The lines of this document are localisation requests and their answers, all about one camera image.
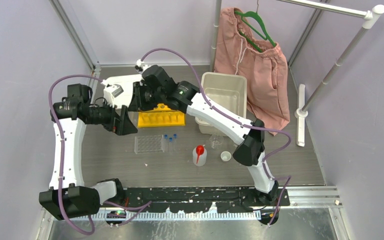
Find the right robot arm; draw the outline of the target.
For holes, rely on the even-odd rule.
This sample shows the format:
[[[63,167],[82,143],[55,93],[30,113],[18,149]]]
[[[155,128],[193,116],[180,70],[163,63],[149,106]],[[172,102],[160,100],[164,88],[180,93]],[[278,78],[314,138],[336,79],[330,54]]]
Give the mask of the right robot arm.
[[[246,166],[251,174],[257,198],[263,205],[277,199],[279,183],[264,161],[265,134],[261,120],[251,121],[210,100],[203,90],[188,81],[175,82],[158,65],[136,66],[141,80],[133,83],[130,112],[153,110],[158,104],[197,117],[229,137],[236,145],[233,158]]]

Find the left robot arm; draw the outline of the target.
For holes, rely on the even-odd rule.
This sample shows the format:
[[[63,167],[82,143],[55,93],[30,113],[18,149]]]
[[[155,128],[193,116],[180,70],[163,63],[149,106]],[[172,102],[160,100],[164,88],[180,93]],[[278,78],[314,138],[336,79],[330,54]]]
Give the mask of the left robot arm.
[[[52,105],[55,132],[55,159],[49,189],[39,194],[39,203],[57,220],[63,220],[63,207],[69,219],[94,215],[106,201],[121,206],[126,193],[118,178],[86,187],[82,174],[82,143],[87,125],[101,125],[118,136],[137,133],[125,104],[104,100],[92,104],[93,90],[83,84],[67,87],[67,96]]]

